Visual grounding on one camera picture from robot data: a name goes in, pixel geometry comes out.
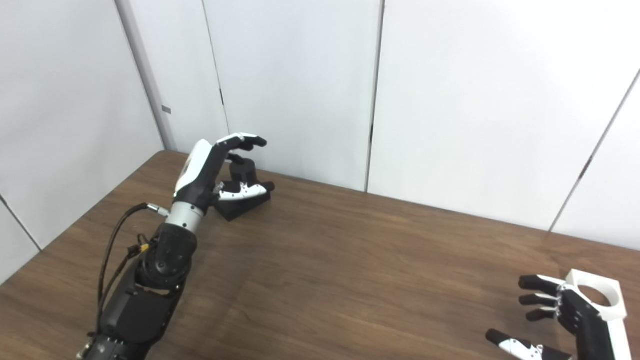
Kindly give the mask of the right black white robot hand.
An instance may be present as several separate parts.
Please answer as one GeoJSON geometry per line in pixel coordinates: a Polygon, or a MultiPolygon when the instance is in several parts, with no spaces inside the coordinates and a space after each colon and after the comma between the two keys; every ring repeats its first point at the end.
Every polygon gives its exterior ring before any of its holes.
{"type": "Polygon", "coordinates": [[[522,275],[518,285],[529,294],[519,297],[530,322],[551,319],[574,336],[576,355],[544,344],[512,337],[496,329],[486,339],[519,360],[631,360],[626,331],[627,309],[620,282],[578,269],[565,279],[522,275]]]}

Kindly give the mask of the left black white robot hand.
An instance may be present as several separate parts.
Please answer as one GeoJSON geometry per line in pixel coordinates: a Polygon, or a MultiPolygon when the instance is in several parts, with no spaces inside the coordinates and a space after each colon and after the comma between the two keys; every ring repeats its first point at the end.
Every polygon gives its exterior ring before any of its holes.
{"type": "Polygon", "coordinates": [[[202,212],[219,202],[238,202],[258,198],[275,190],[273,182],[238,180],[238,189],[224,183],[217,184],[223,165],[230,161],[244,166],[248,160],[233,153],[235,150],[252,151],[265,147],[268,142],[260,136],[236,132],[215,143],[205,139],[196,142],[179,175],[174,188],[173,202],[185,203],[202,212]]]}

